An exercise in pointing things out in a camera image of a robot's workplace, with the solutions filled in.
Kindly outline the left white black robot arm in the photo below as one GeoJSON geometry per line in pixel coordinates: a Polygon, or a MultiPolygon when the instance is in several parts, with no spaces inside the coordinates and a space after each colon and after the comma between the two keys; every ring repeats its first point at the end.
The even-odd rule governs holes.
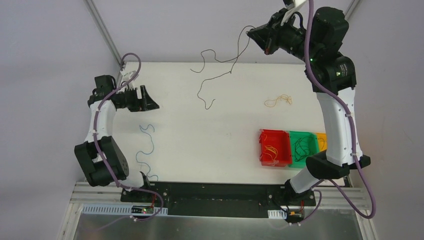
{"type": "Polygon", "coordinates": [[[111,75],[97,76],[94,81],[96,87],[87,101],[91,111],[90,126],[83,143],[74,147],[76,159],[90,186],[105,187],[117,181],[120,187],[133,190],[140,202],[147,202],[152,198],[153,189],[147,185],[144,173],[130,168],[113,138],[113,120],[118,109],[146,112],[160,106],[150,97],[145,85],[118,91],[111,75]]]}

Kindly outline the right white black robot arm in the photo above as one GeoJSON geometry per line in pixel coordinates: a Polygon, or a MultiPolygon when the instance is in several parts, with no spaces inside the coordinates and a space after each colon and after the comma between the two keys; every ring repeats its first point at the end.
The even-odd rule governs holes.
{"type": "Polygon", "coordinates": [[[282,49],[305,62],[305,74],[323,114],[327,148],[307,157],[306,166],[286,181],[283,196],[290,205],[302,201],[319,181],[343,178],[371,163],[360,148],[355,126],[355,65],[340,53],[349,29],[344,13],[320,7],[311,13],[307,27],[295,27],[294,18],[283,8],[266,24],[247,32],[266,55],[282,49]]]}

